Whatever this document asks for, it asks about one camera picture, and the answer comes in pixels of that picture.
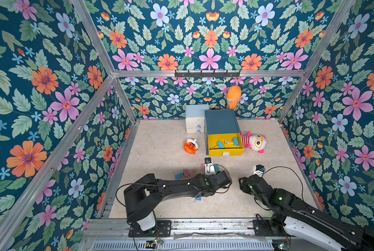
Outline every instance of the marble floor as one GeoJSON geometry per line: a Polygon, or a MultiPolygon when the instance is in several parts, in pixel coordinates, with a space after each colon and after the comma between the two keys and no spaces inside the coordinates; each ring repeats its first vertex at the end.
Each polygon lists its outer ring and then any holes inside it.
{"type": "MultiPolygon", "coordinates": [[[[255,204],[254,197],[239,189],[238,179],[253,174],[253,166],[261,164],[266,169],[283,165],[292,168],[304,185],[304,200],[316,207],[315,200],[306,185],[295,158],[277,120],[238,120],[240,130],[264,135],[267,149],[260,154],[246,149],[242,156],[212,157],[212,162],[227,168],[233,180],[227,193],[202,198],[177,198],[161,202],[154,210],[158,218],[246,218],[270,217],[271,212],[255,204]]],[[[154,173],[157,179],[174,179],[183,169],[196,169],[204,173],[201,164],[205,154],[204,133],[188,134],[184,120],[142,120],[125,167],[121,183],[131,183],[147,173],[154,173]],[[200,146],[195,155],[183,149],[187,138],[197,139],[200,146]]],[[[286,168],[275,168],[264,175],[273,188],[284,188],[301,196],[301,185],[296,175],[286,168]]],[[[117,194],[124,201],[123,190],[117,194]]],[[[114,201],[109,218],[126,218],[125,207],[114,201]]]]}

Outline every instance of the cable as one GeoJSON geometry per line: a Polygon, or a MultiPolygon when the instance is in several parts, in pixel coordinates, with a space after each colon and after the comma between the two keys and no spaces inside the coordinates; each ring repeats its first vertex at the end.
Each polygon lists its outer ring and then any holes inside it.
{"type": "Polygon", "coordinates": [[[119,198],[117,198],[117,193],[119,192],[120,188],[122,188],[122,187],[124,187],[124,186],[128,186],[128,185],[158,186],[158,185],[142,184],[142,183],[128,183],[128,184],[124,184],[124,185],[120,186],[119,188],[117,188],[117,191],[116,191],[116,199],[117,199],[117,201],[118,201],[121,205],[123,205],[124,207],[125,207],[125,205],[119,201],[119,198]]]}

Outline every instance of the plush toy face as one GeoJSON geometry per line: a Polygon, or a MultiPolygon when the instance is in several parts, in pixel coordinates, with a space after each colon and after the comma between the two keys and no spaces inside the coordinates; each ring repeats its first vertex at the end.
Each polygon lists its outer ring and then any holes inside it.
{"type": "Polygon", "coordinates": [[[250,137],[251,149],[254,151],[263,151],[267,145],[267,140],[264,136],[253,134],[250,137]]]}

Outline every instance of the white drawer unit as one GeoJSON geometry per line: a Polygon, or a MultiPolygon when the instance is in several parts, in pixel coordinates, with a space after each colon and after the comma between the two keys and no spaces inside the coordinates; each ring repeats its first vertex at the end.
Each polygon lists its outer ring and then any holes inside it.
{"type": "Polygon", "coordinates": [[[205,111],[210,109],[209,104],[186,105],[187,133],[203,133],[205,127],[205,111]]]}

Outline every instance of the orange hanging plush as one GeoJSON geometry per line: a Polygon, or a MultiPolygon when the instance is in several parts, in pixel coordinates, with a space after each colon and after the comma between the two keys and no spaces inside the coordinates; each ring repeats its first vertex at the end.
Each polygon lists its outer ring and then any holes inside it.
{"type": "Polygon", "coordinates": [[[238,86],[232,86],[229,88],[228,94],[226,95],[226,103],[229,109],[236,109],[237,104],[240,102],[241,89],[238,86]]]}

